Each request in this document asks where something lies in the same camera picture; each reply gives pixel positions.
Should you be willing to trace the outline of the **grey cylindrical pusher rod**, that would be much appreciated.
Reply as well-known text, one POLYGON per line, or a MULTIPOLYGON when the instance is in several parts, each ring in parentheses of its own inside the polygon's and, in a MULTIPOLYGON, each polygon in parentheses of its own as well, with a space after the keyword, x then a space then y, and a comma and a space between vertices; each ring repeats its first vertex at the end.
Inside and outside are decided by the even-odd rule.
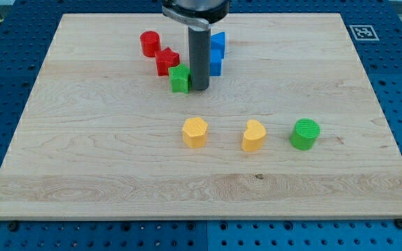
POLYGON ((191 86, 196 91, 209 88, 211 31, 188 27, 191 86))

